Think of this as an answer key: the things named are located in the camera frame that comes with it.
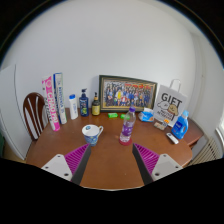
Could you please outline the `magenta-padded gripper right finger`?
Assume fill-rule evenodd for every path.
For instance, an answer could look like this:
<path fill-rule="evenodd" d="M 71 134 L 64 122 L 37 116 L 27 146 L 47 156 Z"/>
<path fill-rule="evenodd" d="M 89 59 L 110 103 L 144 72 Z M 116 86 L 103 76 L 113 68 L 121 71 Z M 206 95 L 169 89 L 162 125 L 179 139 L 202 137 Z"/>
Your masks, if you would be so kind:
<path fill-rule="evenodd" d="M 145 185 L 182 169 L 168 154 L 157 154 L 137 143 L 133 144 L 132 153 Z"/>

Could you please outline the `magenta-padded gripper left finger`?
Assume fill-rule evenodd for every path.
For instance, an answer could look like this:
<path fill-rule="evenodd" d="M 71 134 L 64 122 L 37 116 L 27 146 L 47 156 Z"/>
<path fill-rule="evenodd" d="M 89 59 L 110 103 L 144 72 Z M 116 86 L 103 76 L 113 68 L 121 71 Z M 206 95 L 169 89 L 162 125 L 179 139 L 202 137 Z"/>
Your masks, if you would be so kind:
<path fill-rule="evenodd" d="M 91 146 L 85 144 L 66 155 L 56 154 L 42 169 L 79 185 L 90 155 Z"/>

